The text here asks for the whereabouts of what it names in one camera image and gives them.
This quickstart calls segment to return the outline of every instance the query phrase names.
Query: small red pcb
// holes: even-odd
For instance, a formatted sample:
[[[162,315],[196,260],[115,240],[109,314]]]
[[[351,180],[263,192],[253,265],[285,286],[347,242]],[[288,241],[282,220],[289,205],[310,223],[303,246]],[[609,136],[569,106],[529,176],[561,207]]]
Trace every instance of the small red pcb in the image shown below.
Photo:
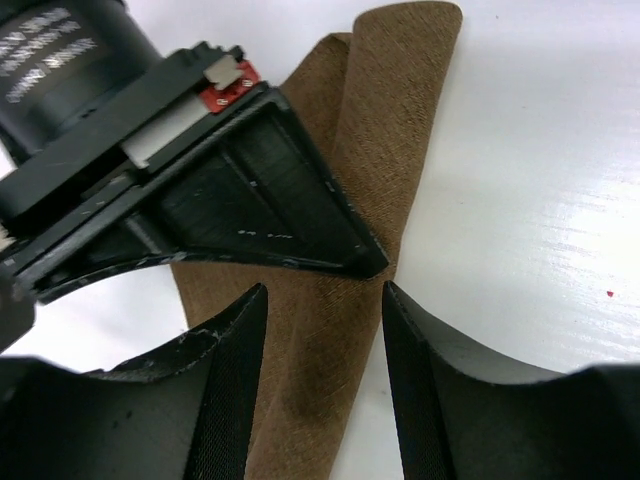
[[[211,112],[222,112],[260,82],[260,75],[251,63],[244,60],[238,63],[238,68],[243,71],[242,77],[227,88],[224,90],[216,90],[216,88],[211,85],[200,94],[200,98]]]

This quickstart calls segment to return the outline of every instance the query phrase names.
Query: black plastic housing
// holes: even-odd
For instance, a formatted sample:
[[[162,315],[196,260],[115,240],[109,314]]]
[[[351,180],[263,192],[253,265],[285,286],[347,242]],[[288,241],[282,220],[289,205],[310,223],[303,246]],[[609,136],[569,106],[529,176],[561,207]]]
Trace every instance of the black plastic housing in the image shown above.
[[[142,168],[127,157],[123,142],[207,88],[203,72],[229,55],[244,60],[239,47],[176,52],[2,180],[0,218],[16,241],[0,268],[43,303],[178,261],[356,278],[384,269],[382,248],[266,82],[195,122]]]

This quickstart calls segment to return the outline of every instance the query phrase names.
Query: black plastic fin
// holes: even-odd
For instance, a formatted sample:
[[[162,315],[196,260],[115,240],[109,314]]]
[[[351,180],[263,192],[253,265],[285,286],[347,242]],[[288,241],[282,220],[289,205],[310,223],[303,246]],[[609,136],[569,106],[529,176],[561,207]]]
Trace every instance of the black plastic fin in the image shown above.
[[[266,316],[256,286],[110,372],[0,359],[0,478],[242,479]]]
[[[640,367],[538,369],[449,327],[393,283],[383,325],[405,478],[640,478]]]

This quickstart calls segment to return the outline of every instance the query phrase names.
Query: brown cloth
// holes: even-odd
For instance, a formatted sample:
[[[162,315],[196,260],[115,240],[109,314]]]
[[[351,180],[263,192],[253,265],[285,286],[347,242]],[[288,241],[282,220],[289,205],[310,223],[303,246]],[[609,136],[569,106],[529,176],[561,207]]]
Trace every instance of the brown cloth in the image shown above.
[[[267,285],[269,321],[247,478],[327,479],[380,322],[462,22],[415,2],[362,14],[282,86],[392,265],[370,281],[232,264],[174,265],[189,325]]]

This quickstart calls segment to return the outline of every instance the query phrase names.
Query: white table surface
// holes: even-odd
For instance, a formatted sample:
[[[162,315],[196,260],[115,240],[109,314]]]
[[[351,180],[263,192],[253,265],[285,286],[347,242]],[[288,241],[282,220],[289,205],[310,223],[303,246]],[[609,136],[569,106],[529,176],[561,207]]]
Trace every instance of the white table surface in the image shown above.
[[[273,83],[324,34],[385,3],[129,0],[163,53],[240,44]],[[458,4],[465,20],[398,283],[464,333],[535,365],[639,361],[640,4]],[[109,368],[185,328],[171,274],[155,268],[40,309],[8,353]],[[401,478],[378,336],[332,480]]]

